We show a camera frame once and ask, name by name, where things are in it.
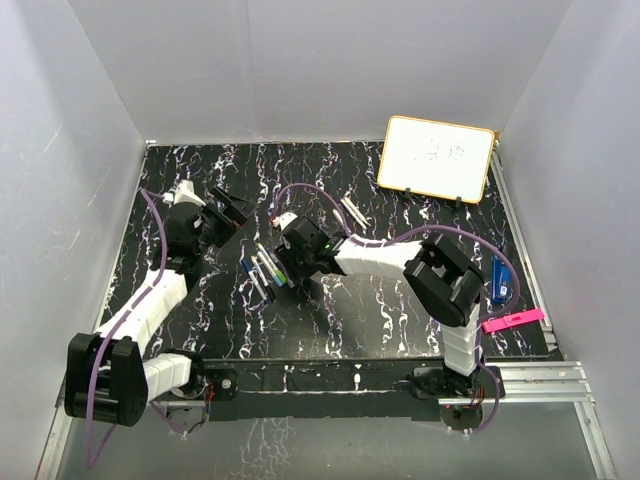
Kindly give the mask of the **white pen magenta cap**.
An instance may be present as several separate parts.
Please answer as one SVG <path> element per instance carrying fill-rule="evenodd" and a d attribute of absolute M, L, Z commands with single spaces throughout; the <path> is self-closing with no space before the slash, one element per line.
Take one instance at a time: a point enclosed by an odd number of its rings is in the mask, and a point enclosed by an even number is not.
<path fill-rule="evenodd" d="M 370 227 L 371 223 L 364 216 L 364 214 L 358 209 L 358 207 L 351 201 L 349 197 L 343 198 L 344 203 L 348 206 L 351 212 L 358 218 L 359 222 L 361 222 L 366 227 Z"/>

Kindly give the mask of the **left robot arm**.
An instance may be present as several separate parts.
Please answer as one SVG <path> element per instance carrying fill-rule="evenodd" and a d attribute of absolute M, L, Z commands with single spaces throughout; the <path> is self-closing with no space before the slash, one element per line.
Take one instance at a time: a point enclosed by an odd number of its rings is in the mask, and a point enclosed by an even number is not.
<path fill-rule="evenodd" d="M 152 335 L 199 283 L 205 254 L 223 247 L 255 205 L 219 187 L 203 200 L 191 181 L 171 193 L 141 192 L 157 224 L 160 245 L 141 286 L 93 333 L 78 333 L 67 349 L 64 409 L 68 416 L 133 426 L 146 405 L 172 390 L 200 396 L 207 376 L 194 353 L 171 350 L 150 360 Z"/>

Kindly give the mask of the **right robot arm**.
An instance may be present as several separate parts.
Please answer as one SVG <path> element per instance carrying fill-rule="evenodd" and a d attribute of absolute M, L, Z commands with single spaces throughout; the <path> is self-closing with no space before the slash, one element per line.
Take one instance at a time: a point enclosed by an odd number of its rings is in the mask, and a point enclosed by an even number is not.
<path fill-rule="evenodd" d="M 304 216 L 286 212 L 272 221 L 283 243 L 275 255 L 288 276 L 369 275 L 405 282 L 428 316 L 440 324 L 443 366 L 414 374 L 414 388 L 433 396 L 471 396 L 482 382 L 478 340 L 481 270 L 442 234 L 376 246 L 358 236 L 324 233 Z"/>

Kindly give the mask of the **white pen peach cap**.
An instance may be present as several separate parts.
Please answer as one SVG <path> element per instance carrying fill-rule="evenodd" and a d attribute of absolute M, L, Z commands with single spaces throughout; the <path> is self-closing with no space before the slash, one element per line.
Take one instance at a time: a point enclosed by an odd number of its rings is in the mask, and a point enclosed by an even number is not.
<path fill-rule="evenodd" d="M 356 207 L 350 202 L 348 198 L 342 198 L 341 204 L 346 208 L 349 214 L 354 218 L 354 220 L 362 227 L 366 228 L 367 224 L 365 220 L 361 217 L 361 214 L 356 210 Z"/>

